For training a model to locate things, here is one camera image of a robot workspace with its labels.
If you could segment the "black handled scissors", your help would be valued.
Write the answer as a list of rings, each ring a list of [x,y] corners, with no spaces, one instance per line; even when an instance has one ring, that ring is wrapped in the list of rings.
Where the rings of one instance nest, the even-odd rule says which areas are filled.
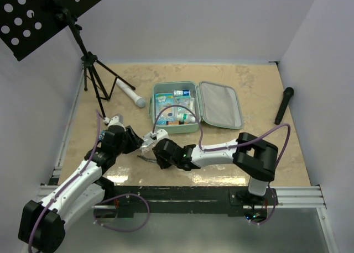
[[[151,162],[151,163],[154,163],[154,164],[157,163],[157,160],[153,159],[153,158],[148,158],[148,157],[145,157],[145,156],[142,156],[142,155],[137,155],[137,157],[142,159],[143,161],[146,161],[146,162]]]

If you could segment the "brown medicine bottle orange cap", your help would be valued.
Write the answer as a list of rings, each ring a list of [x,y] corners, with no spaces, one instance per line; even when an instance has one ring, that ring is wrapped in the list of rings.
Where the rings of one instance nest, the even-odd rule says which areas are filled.
[[[181,122],[181,121],[167,121],[166,125],[185,125],[188,124],[188,122]]]

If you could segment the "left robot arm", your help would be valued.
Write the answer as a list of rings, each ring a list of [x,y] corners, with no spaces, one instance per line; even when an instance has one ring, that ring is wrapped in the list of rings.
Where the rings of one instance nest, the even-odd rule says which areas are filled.
[[[28,252],[55,252],[77,218],[96,204],[115,202],[114,184],[103,175],[119,155],[134,152],[143,143],[130,126],[109,126],[64,183],[40,201],[29,201],[18,233]]]

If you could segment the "clear bottle green label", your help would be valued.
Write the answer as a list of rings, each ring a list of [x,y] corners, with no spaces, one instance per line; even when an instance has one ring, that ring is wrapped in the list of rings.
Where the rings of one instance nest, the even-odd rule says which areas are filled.
[[[177,120],[182,123],[195,123],[196,118],[190,113],[178,113],[176,116]]]

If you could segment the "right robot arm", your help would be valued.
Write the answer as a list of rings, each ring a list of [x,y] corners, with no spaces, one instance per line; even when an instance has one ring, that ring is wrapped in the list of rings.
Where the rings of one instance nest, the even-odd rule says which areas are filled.
[[[223,144],[179,146],[162,139],[153,153],[162,169],[175,166],[184,171],[210,165],[234,164],[250,176],[247,200],[254,205],[266,198],[268,183],[274,181],[278,147],[249,133],[240,133],[236,140]]]

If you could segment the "mint green medicine case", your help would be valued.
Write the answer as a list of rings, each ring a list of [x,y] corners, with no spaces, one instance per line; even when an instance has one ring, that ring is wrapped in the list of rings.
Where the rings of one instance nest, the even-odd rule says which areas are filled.
[[[176,97],[173,90],[189,89],[190,96]],[[244,125],[236,91],[218,83],[201,81],[162,82],[152,88],[149,114],[155,129],[168,134],[192,133],[199,130],[197,122],[185,125],[166,125],[178,121],[178,113],[190,113],[199,121],[228,129],[241,129]]]

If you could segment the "small clear plaster bag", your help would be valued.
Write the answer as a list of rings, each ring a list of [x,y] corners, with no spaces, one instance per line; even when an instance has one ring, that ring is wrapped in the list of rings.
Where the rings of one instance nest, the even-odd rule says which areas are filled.
[[[151,138],[149,135],[147,137],[144,137],[142,145],[139,148],[142,155],[146,154],[154,146],[154,143],[155,140]]]

